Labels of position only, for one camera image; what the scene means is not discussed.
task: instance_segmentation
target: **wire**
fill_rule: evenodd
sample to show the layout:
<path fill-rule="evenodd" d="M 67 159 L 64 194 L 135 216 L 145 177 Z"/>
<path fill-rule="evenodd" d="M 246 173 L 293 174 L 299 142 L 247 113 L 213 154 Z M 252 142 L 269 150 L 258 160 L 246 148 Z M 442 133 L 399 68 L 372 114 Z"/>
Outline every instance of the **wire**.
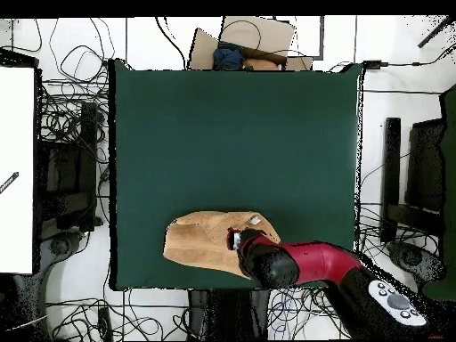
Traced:
<path fill-rule="evenodd" d="M 328 72 L 331 72 L 332 70 L 334 70 L 336 67 L 339 67 L 339 66 L 346 66 L 348 64 L 353 64 L 352 62 L 350 61 L 341 61 L 340 63 L 336 64 L 335 66 L 331 67 L 330 69 L 328 69 Z"/>
<path fill-rule="evenodd" d="M 100 164 L 98 164 L 98 168 L 100 169 L 100 177 L 102 177 L 106 173 L 106 171 L 109 169 L 109 167 L 106 167 L 106 169 L 104 169 L 104 172 L 102 172 L 102 167 Z M 103 202 L 102 202 L 102 195 L 101 195 L 102 184 L 103 184 L 103 181 L 102 181 L 102 179 L 100 179 L 100 182 L 98 182 L 98 198 L 100 200 L 100 204 L 102 205 L 102 212 L 103 212 L 104 218 L 106 219 L 106 221 L 109 224 L 110 220 L 106 216 L 106 213 L 104 212 L 104 206 L 103 206 Z"/>
<path fill-rule="evenodd" d="M 261 55 L 255 55 L 254 56 L 254 59 L 258 59 L 258 58 L 262 58 L 264 56 L 267 56 L 267 55 L 273 55 L 275 53 L 285 53 L 285 52 L 292 52 L 292 53 L 299 53 L 299 56 L 307 56 L 303 53 L 301 53 L 300 51 L 297 51 L 297 50 L 291 50 L 291 49 L 285 49 L 285 50 L 277 50 L 277 51 L 273 51 L 272 53 L 263 53 Z"/>
<path fill-rule="evenodd" d="M 102 70 L 103 70 L 103 62 L 104 62 L 104 59 L 105 59 L 105 55 L 104 55 L 104 48 L 103 48 L 103 43 L 102 43 L 102 35 L 100 34 L 100 30 L 98 29 L 98 27 L 96 26 L 96 24 L 94 23 L 94 20 L 92 18 L 89 19 L 92 23 L 92 25 L 94 26 L 94 29 L 96 31 L 96 34 L 100 40 L 100 47 L 102 49 L 102 55 L 99 55 L 92 47 L 89 47 L 87 45 L 78 45 L 76 47 L 74 47 L 73 49 L 71 49 L 69 51 L 69 53 L 67 53 L 67 55 L 63 58 L 63 60 L 61 61 L 60 65 L 59 63 L 57 62 L 57 58 L 55 56 L 55 52 L 53 50 L 53 47 L 52 47 L 52 40 L 53 40 L 53 35 L 55 33 L 55 30 L 57 29 L 57 24 L 59 23 L 59 19 L 57 19 L 57 21 L 55 22 L 55 25 L 53 27 L 53 32 L 51 33 L 51 36 L 49 38 L 49 48 L 51 50 L 51 53 L 53 54 L 53 58 L 55 60 L 55 65 L 57 67 L 57 70 L 58 72 L 63 75 L 64 77 L 67 77 L 69 78 L 70 80 L 72 80 L 73 82 L 76 82 L 76 83 L 90 83 L 91 81 L 95 80 L 96 78 L 98 78 L 101 73 L 102 73 Z M 113 54 L 112 56 L 114 56 L 114 53 L 115 53 L 115 49 L 114 49 L 114 45 L 112 44 L 112 40 L 110 38 L 110 41 L 111 41 L 111 46 L 112 46 L 112 49 L 113 49 Z M 76 50 L 78 49 L 81 49 L 81 48 L 86 48 L 89 52 L 91 52 L 94 56 L 96 56 L 98 59 L 100 59 L 100 68 L 98 69 L 97 73 L 93 76 L 93 77 L 90 77 L 88 79 L 79 79 L 77 77 L 74 77 L 72 75 L 70 75 L 68 72 L 66 72 L 64 69 L 63 69 L 63 64 L 65 63 L 65 61 L 69 58 L 69 56 L 74 53 Z"/>
<path fill-rule="evenodd" d="M 429 64 L 434 64 L 436 63 L 437 61 L 440 61 L 441 59 L 443 59 L 445 56 L 447 55 L 450 55 L 454 50 L 456 49 L 456 43 L 450 45 L 449 47 L 447 47 L 446 49 L 444 49 L 442 51 L 442 53 L 437 56 L 437 58 L 435 58 L 433 61 L 428 61 L 428 62 L 425 62 L 425 63 L 420 63 L 418 61 L 414 61 L 413 63 L 382 63 L 382 66 L 383 67 L 388 67 L 388 66 L 392 66 L 392 67 L 407 67 L 407 66 L 413 66 L 413 67 L 419 67 L 419 66 L 428 66 Z"/>
<path fill-rule="evenodd" d="M 167 33 L 165 33 L 165 30 L 163 30 L 163 28 L 161 27 L 160 23 L 159 23 L 159 18 L 158 17 L 155 17 L 155 22 L 157 22 L 157 26 L 159 27 L 160 31 L 161 31 L 161 34 L 163 34 L 163 36 L 165 36 L 165 38 L 169 41 L 169 43 L 171 45 L 173 45 L 173 47 L 181 54 L 181 57 L 182 57 L 182 61 L 183 61 L 183 70 L 186 70 L 187 69 L 187 64 L 185 62 L 185 58 L 183 57 L 183 53 L 182 51 L 179 49 L 179 47 L 177 47 L 177 45 L 171 40 L 170 37 L 167 36 Z"/>
<path fill-rule="evenodd" d="M 252 25 L 256 31 L 258 32 L 258 45 L 256 45 L 256 48 L 255 50 L 258 50 L 259 46 L 261 45 L 261 32 L 260 32 L 260 29 L 258 28 L 257 25 L 255 25 L 253 22 L 250 22 L 250 21 L 247 21 L 247 20 L 236 20 L 236 21 L 233 21 L 232 23 L 229 23 L 228 25 L 226 25 L 222 31 L 220 32 L 220 39 L 222 39 L 222 34 L 224 33 L 224 31 L 226 29 L 228 29 L 231 25 L 234 25 L 235 23 L 238 23 L 238 22 L 245 22 L 245 23 L 248 23 L 250 25 Z"/>
<path fill-rule="evenodd" d="M 297 16 L 294 16 L 294 17 L 295 17 L 295 22 L 296 22 L 296 46 L 297 46 L 297 49 L 300 50 L 300 48 L 299 48 L 299 42 L 298 42 L 298 40 L 297 40 Z M 307 66 L 306 66 L 305 63 L 304 63 L 303 57 L 300 56 L 300 58 L 301 58 L 301 61 L 302 61 L 302 63 L 303 63 L 303 66 L 304 66 L 305 70 L 309 70 L 309 68 L 307 68 Z"/>
<path fill-rule="evenodd" d="M 402 158 L 405 158 L 406 156 L 409 156 L 410 153 L 406 153 L 405 155 L 402 155 L 399 159 L 402 159 Z M 364 183 L 364 181 L 366 181 L 366 178 L 369 177 L 370 175 L 372 175 L 373 173 L 377 172 L 379 169 L 381 169 L 383 166 L 385 165 L 385 163 L 383 163 L 381 166 L 379 167 L 376 167 L 374 170 L 372 170 L 370 173 L 368 173 L 361 181 L 361 185 L 360 185 L 360 189 L 362 188 L 362 184 Z"/>
<path fill-rule="evenodd" d="M 309 306 L 306 305 L 306 300 L 312 296 L 314 296 L 313 301 L 310 302 Z M 279 290 L 271 298 L 271 309 L 267 323 L 267 327 L 273 332 L 273 339 L 285 339 L 287 333 L 288 339 L 296 339 L 297 334 L 301 331 L 303 332 L 303 339 L 306 339 L 305 326 L 314 317 L 330 317 L 339 336 L 344 335 L 349 338 L 346 331 L 337 325 L 339 318 L 334 309 L 324 299 L 323 289 L 295 288 Z M 302 312 L 304 312 L 304 320 L 298 322 L 297 317 Z"/>
<path fill-rule="evenodd" d="M 167 25 L 167 17 L 163 17 L 163 20 L 165 20 L 165 24 Z M 171 30 L 169 29 L 169 26 L 167 25 L 167 31 L 169 31 L 169 34 L 171 35 L 171 37 L 173 39 L 175 39 L 175 36 L 173 35 L 173 33 L 171 32 Z"/>
<path fill-rule="evenodd" d="M 12 43 L 11 43 L 11 45 L 1 46 L 0 48 L 8 48 L 8 47 L 11 48 L 11 49 L 15 48 L 16 50 L 26 51 L 26 52 L 29 52 L 29 53 L 37 53 L 38 51 L 40 51 L 41 47 L 43 46 L 43 38 L 41 37 L 41 30 L 39 29 L 39 25 L 38 25 L 38 20 L 37 19 L 35 19 L 35 23 L 37 25 L 38 36 L 39 36 L 39 46 L 38 46 L 38 48 L 36 50 L 29 50 L 27 48 L 13 46 Z"/>

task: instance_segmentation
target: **green backdrop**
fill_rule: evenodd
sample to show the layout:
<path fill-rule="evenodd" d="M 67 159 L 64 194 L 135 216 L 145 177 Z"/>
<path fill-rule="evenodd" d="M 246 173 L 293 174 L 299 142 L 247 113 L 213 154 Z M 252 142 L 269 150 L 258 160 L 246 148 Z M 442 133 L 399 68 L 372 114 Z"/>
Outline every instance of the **green backdrop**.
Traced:
<path fill-rule="evenodd" d="M 360 73 L 115 61 L 118 289 L 253 287 L 163 257 L 167 226 L 194 211 L 259 211 L 283 242 L 351 249 Z"/>

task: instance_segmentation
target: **blue object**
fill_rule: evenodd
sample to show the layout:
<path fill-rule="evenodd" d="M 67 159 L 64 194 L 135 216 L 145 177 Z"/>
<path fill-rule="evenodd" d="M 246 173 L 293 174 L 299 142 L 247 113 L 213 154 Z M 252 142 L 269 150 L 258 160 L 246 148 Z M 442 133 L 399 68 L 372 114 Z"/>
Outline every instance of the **blue object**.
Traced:
<path fill-rule="evenodd" d="M 215 70 L 242 70 L 244 57 L 239 48 L 234 51 L 227 48 L 217 48 L 213 56 Z"/>

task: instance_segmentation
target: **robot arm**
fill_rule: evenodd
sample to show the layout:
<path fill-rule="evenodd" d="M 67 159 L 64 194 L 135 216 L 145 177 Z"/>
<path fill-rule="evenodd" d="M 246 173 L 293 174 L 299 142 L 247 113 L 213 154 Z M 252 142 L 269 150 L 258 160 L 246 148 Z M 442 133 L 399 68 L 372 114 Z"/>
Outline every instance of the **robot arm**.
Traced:
<path fill-rule="evenodd" d="M 328 300 L 353 338 L 429 337 L 428 322 L 409 299 L 341 248 L 323 242 L 276 244 L 251 229 L 230 230 L 227 242 L 237 251 L 242 272 L 263 288 L 324 281 Z"/>

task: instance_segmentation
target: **cardboard box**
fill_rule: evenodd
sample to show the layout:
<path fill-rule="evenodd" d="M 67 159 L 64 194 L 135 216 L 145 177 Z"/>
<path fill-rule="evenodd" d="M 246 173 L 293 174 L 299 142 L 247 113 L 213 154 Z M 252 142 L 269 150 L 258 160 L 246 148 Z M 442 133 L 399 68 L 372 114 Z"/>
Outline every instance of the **cardboard box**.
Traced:
<path fill-rule="evenodd" d="M 213 53 L 218 42 L 223 41 L 244 47 L 244 58 L 258 58 L 275 64 L 287 64 L 288 49 L 295 34 L 295 27 L 276 20 L 252 16 L 226 16 L 218 39 L 200 28 L 195 31 L 191 49 L 190 69 L 212 69 Z M 312 67 L 312 58 L 290 58 L 293 69 Z"/>

